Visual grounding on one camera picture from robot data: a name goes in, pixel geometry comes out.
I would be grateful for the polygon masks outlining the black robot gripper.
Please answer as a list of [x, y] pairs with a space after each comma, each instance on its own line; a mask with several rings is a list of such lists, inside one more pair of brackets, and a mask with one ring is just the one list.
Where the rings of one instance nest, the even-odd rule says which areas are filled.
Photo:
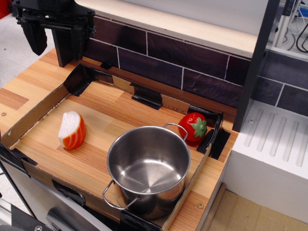
[[47, 48], [45, 29], [71, 32], [75, 61], [83, 58], [89, 36], [94, 36], [95, 11], [74, 0], [13, 0], [17, 23], [36, 55]]

